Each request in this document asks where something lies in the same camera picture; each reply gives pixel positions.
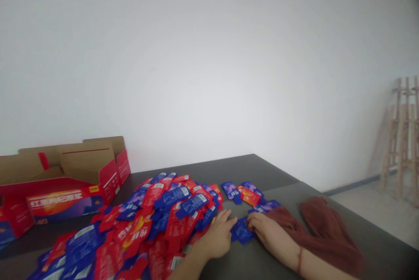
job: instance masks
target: red wristband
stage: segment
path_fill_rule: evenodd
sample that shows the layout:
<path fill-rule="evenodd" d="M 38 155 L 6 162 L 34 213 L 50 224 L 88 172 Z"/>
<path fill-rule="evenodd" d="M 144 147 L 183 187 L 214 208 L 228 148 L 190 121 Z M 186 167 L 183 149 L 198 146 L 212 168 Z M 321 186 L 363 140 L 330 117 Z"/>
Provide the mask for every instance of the red wristband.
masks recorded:
<path fill-rule="evenodd" d="M 302 260 L 302 246 L 300 247 L 300 257 L 298 258 L 297 274 L 301 276 L 301 260 Z"/>

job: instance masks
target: pile of snack packets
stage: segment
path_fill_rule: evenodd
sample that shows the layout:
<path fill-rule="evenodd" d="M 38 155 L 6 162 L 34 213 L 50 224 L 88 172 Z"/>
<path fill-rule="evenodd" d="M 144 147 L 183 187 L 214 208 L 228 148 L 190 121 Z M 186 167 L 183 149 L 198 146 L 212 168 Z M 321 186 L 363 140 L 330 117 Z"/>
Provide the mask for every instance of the pile of snack packets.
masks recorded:
<path fill-rule="evenodd" d="M 251 182 L 238 188 L 222 183 L 229 199 L 251 204 L 249 211 L 267 212 Z M 38 258 L 30 280 L 167 279 L 192 245 L 207 231 L 223 196 L 216 184 L 198 184 L 189 175 L 160 173 L 138 186 L 122 205 L 105 206 L 89 226 L 60 236 L 53 249 Z M 254 237 L 241 218 L 231 230 L 232 242 Z"/>

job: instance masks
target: baseboard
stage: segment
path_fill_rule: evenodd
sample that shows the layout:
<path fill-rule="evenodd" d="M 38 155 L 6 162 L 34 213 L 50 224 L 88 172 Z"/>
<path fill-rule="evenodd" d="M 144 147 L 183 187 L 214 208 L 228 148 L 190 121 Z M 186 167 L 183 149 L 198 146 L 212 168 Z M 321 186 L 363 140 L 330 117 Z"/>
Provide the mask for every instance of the baseboard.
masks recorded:
<path fill-rule="evenodd" d="M 395 175 L 396 173 L 397 173 L 397 170 L 390 171 L 390 175 Z M 377 174 L 377 175 L 374 175 L 374 176 L 372 176 L 370 178 L 367 178 L 365 180 L 361 180 L 361 181 L 358 181 L 358 182 L 355 182 L 355 183 L 351 183 L 351 184 L 348 184 L 348 185 L 341 186 L 339 188 L 334 188 L 330 191 L 323 192 L 323 194 L 326 195 L 326 196 L 332 196 L 332 195 L 343 193 L 344 191 L 348 191 L 350 189 L 357 188 L 357 187 L 360 187 L 362 185 L 365 185 L 365 184 L 368 184 L 368 183 L 371 183 L 371 182 L 374 182 L 374 181 L 378 181 L 379 179 L 380 179 L 380 175 Z"/>

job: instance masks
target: open cardboard box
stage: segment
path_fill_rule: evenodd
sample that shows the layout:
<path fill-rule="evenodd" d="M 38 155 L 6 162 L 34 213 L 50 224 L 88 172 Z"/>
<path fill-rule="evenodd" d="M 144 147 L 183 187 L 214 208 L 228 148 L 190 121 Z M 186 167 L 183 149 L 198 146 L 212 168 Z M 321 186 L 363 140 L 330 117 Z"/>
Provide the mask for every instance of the open cardboard box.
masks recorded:
<path fill-rule="evenodd" d="M 91 138 L 85 139 L 83 140 L 83 142 L 88 143 L 102 140 L 108 140 L 112 142 L 113 154 L 115 155 L 115 161 L 117 162 L 121 184 L 123 184 L 126 181 L 128 175 L 131 174 L 130 164 L 128 162 L 127 149 L 125 148 L 124 137 L 114 136 L 103 138 Z"/>
<path fill-rule="evenodd" d="M 112 139 L 119 141 L 115 152 Z M 115 157 L 129 171 L 121 154 L 126 157 L 123 137 L 21 149 L 0 158 L 0 195 L 26 198 L 37 224 L 96 212 L 122 185 Z"/>

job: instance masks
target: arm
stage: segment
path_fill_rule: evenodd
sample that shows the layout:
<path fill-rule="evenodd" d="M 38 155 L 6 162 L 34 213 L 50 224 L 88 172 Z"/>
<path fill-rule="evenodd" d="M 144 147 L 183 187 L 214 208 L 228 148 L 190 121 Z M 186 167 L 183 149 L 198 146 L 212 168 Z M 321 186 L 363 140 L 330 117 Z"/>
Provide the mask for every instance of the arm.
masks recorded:
<path fill-rule="evenodd" d="M 288 233 L 274 220 L 253 212 L 247 219 L 249 230 L 256 233 L 266 249 L 281 263 L 293 271 L 298 271 L 301 259 L 300 275 L 307 280 L 343 279 L 353 280 L 354 277 L 330 265 L 294 242 Z"/>
<path fill-rule="evenodd" d="M 230 250 L 230 230 L 237 218 L 227 221 L 231 210 L 223 210 L 215 217 L 205 235 L 197 241 L 172 272 L 169 280 L 198 280 L 202 269 L 211 258 L 220 258 Z"/>

